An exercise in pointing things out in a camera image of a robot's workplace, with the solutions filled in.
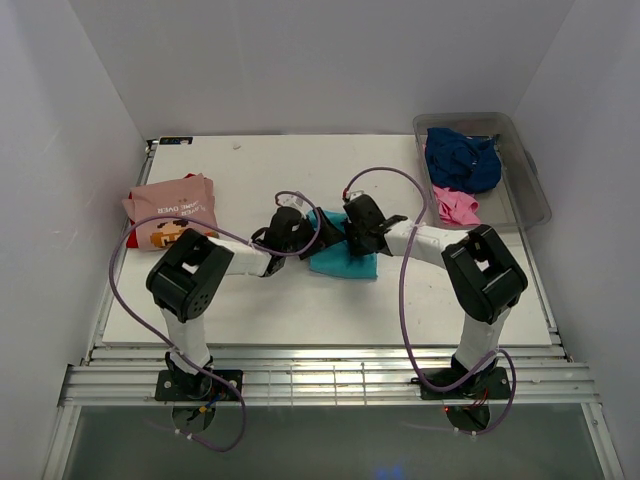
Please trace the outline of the teal t-shirt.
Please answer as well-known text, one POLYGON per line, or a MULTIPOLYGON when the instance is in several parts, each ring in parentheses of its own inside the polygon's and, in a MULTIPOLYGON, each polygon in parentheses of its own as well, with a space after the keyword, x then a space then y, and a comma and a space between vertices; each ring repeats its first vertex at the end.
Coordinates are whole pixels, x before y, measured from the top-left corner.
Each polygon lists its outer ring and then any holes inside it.
POLYGON ((378 277, 377 255, 352 256, 345 240, 300 259, 309 262, 311 271, 334 278, 374 281, 378 277))

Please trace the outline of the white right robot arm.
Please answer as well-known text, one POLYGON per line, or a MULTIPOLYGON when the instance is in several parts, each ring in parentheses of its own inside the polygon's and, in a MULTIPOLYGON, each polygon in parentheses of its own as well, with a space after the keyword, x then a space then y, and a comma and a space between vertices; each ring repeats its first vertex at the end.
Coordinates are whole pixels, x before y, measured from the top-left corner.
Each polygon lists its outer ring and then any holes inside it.
POLYGON ((495 367, 504 323, 528 279, 494 228, 481 224, 471 230, 424 225, 403 215, 386 217, 365 193, 346 193, 344 228, 354 255, 379 253, 402 259, 399 277, 401 335, 418 381, 437 393, 448 393, 476 382, 495 367), (417 365, 405 314, 408 261, 414 259, 443 269, 464 312, 461 338, 451 366, 428 377, 417 365))

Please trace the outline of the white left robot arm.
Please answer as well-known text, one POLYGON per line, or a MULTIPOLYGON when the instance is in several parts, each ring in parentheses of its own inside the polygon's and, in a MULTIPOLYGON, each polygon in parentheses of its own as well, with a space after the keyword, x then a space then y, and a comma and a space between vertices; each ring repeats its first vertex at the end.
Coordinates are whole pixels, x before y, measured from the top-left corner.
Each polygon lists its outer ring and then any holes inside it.
POLYGON ((202 397, 212 383, 202 373, 212 365, 204 313, 224 277, 269 277, 284 266, 287 253, 306 259, 344 239, 323 211, 305 216, 294 207, 278 208, 270 224, 254 232, 249 245, 184 230, 169 243, 146 280, 173 344, 165 355, 172 383, 194 398, 202 397))

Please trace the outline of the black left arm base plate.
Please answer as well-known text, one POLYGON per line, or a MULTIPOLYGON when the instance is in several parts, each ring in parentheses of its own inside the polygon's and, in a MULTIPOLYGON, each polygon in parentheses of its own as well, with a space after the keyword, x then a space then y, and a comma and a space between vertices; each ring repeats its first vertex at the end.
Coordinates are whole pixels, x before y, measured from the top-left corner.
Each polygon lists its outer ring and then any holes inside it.
POLYGON ((242 391, 243 371, 213 370, 212 373, 219 380, 202 373, 192 375, 181 370, 162 370, 157 377, 154 399, 163 402, 237 401, 238 396, 229 386, 242 391))

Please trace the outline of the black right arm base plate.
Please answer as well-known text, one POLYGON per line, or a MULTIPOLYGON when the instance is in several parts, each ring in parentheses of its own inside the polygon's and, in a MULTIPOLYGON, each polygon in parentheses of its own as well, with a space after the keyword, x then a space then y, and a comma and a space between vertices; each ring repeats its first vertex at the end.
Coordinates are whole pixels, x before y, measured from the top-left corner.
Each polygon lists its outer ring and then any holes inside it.
POLYGON ((451 385, 463 377, 461 371, 453 368, 424 369, 422 371, 430 384, 427 387, 418 377, 410 380, 420 388, 422 400, 507 400, 511 395, 511 386, 505 368, 494 367, 475 373, 464 383, 452 388, 451 385))

